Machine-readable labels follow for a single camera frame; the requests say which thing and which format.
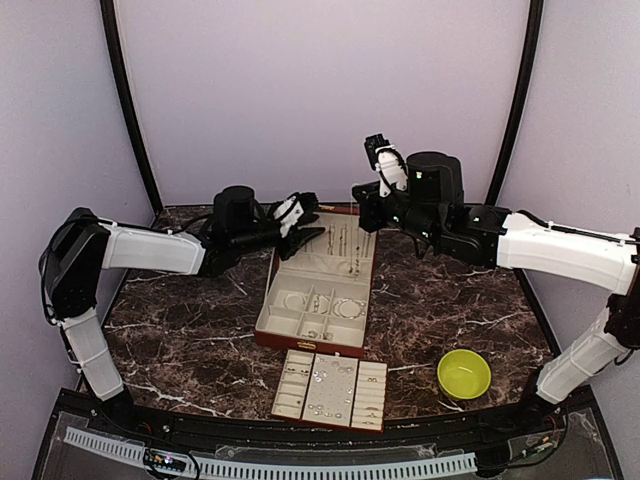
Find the gold necklace green stones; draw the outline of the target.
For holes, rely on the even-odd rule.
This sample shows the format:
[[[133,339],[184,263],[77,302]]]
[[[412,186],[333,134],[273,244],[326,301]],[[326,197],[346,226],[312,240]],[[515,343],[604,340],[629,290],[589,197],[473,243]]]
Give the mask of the gold necklace green stones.
[[[349,274],[359,277],[361,274],[361,263],[364,258],[364,242],[366,235],[360,228],[360,210],[355,201],[349,205],[350,214],[350,269]]]

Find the red jewelry box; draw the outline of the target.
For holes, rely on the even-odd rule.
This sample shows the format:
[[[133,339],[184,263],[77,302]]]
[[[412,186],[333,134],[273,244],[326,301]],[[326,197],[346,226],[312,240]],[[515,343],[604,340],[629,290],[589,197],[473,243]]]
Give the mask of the red jewelry box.
[[[366,237],[361,274],[351,276],[349,205],[322,206],[313,225],[324,227],[325,232],[287,261],[276,261],[254,329],[258,345],[356,358],[364,355],[378,239],[376,233],[362,230]],[[307,297],[302,311],[284,307],[284,298],[292,292]],[[333,306],[342,298],[364,301],[366,313],[355,320],[334,316]]]

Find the red jewelry tray insert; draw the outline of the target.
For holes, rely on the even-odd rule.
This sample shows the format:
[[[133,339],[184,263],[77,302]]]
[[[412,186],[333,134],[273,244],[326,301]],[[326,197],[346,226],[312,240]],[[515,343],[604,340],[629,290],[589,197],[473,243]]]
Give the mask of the red jewelry tray insert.
[[[346,356],[290,350],[271,415],[330,428],[384,430],[388,367]]]

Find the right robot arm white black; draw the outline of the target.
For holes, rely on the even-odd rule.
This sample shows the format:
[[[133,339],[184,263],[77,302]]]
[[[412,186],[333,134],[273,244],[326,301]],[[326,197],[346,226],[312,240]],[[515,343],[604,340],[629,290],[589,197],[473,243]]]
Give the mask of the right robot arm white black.
[[[510,413],[521,434],[534,432],[549,405],[618,357],[639,348],[639,234],[612,234],[545,221],[526,211],[464,200],[460,161],[440,152],[402,157],[383,140],[366,148],[378,181],[356,185],[359,225],[394,228],[419,251],[432,249],[486,269],[533,270],[608,290],[594,323],[533,377],[525,400]]]

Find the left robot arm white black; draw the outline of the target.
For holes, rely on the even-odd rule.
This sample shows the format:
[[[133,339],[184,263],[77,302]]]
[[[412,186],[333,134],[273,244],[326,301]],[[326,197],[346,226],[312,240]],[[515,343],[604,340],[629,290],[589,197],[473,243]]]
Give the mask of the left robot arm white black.
[[[213,199],[200,228],[154,229],[100,218],[78,207],[57,228],[38,262],[44,318],[60,330],[89,390],[101,402],[103,421],[120,436],[141,427],[140,412],[122,397],[127,390],[97,313],[97,287],[109,270],[156,271],[218,277],[249,254],[271,249],[288,260],[323,233],[314,226],[319,200],[295,192],[264,208],[252,188],[230,186]]]

